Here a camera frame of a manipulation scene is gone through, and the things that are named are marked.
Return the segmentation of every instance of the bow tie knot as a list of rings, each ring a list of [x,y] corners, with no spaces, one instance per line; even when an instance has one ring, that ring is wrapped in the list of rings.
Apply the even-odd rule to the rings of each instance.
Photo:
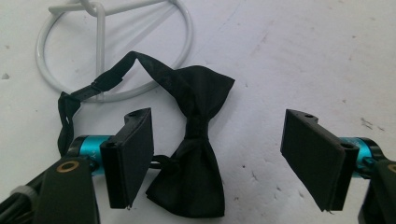
[[[209,120],[202,117],[191,117],[187,118],[186,124],[186,134],[184,139],[192,138],[204,138],[207,137],[207,127],[209,125]]]

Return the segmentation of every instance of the white table surface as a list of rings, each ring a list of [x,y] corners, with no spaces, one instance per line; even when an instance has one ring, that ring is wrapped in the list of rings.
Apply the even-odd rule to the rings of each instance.
[[[100,2],[110,6],[122,1]],[[131,211],[110,209],[105,178],[93,179],[102,223],[358,223],[368,181],[351,181],[344,211],[320,212],[280,154],[284,115],[286,108],[311,113],[338,136],[374,139],[395,160],[396,3],[183,2],[195,32],[183,66],[203,65],[236,80],[209,125],[224,182],[225,217],[190,219],[168,213],[146,198],[145,190],[158,173],[149,171]],[[35,42],[50,15],[48,7],[62,3],[0,2],[1,201],[59,160],[60,93],[38,72]],[[147,21],[165,10],[170,11],[163,22],[140,36]],[[106,69],[129,50],[170,64],[184,35],[181,14],[168,3],[111,16]],[[77,90],[94,79],[93,17],[83,12],[63,16],[47,43],[49,69],[64,85]],[[125,79],[116,91],[139,86],[149,76],[137,68]],[[84,104],[75,116],[76,136],[114,134],[125,114],[144,107],[152,108],[155,153],[171,155],[184,135],[185,118],[160,87],[122,102]]]

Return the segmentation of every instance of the fabric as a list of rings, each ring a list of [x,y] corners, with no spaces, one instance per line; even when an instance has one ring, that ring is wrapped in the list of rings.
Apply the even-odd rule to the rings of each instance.
[[[175,153],[168,158],[154,156],[151,168],[161,171],[147,190],[147,196],[171,213],[183,217],[223,217],[224,192],[216,156],[209,143],[209,121],[220,111],[234,80],[202,66],[173,70],[147,55],[129,52],[119,63],[87,87],[95,92],[108,91],[138,60],[148,74],[175,97],[187,118],[186,133]],[[110,86],[96,82],[110,83]],[[82,93],[59,100],[63,128],[58,140],[64,153],[73,140],[73,115],[79,109]]]

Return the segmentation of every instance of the white metal wire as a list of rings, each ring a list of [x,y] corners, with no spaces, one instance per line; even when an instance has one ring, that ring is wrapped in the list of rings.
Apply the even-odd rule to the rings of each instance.
[[[104,8],[100,3],[90,3],[89,0],[79,0],[78,3],[70,3],[63,6],[50,7],[49,12],[51,15],[45,21],[43,28],[41,29],[36,47],[35,47],[35,61],[37,63],[38,70],[41,75],[48,81],[48,83],[57,91],[65,91],[67,93],[73,92],[71,89],[62,85],[50,72],[46,64],[46,58],[44,55],[44,47],[46,45],[47,36],[52,28],[53,24],[61,18],[61,16],[67,11],[81,11],[86,10],[90,15],[97,18],[97,39],[96,39],[96,75],[99,76],[104,72],[105,64],[105,27],[106,27],[106,16],[114,15],[120,12],[146,7],[149,5],[164,2],[165,0],[145,0],[135,1],[131,4],[125,4],[113,8]],[[170,0],[171,3],[175,4],[180,10],[183,18],[186,22],[187,35],[183,49],[172,64],[173,68],[179,68],[186,60],[192,44],[193,28],[190,12],[186,9],[183,3],[179,0]],[[149,91],[157,86],[155,81],[150,81],[135,89],[118,92],[101,94],[96,98],[86,100],[86,102],[114,102],[125,100],[128,98],[135,97],[146,91]]]

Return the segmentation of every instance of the blue anodized part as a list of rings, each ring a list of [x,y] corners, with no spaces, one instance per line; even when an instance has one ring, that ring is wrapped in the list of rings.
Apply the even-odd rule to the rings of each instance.
[[[108,140],[110,135],[90,135],[85,138],[79,150],[79,156],[89,156],[95,161],[98,168],[92,172],[92,175],[104,175],[102,155],[100,153],[100,145]]]
[[[365,142],[363,142],[363,140],[361,140],[357,137],[340,137],[340,140],[342,142],[349,143],[349,144],[352,144],[352,145],[358,147],[359,154],[358,154],[358,158],[356,159],[356,167],[358,167],[358,169],[367,167],[367,165],[364,164],[363,160],[373,157],[371,150],[367,146],[367,144]],[[360,175],[358,173],[354,172],[353,176],[359,177]]]

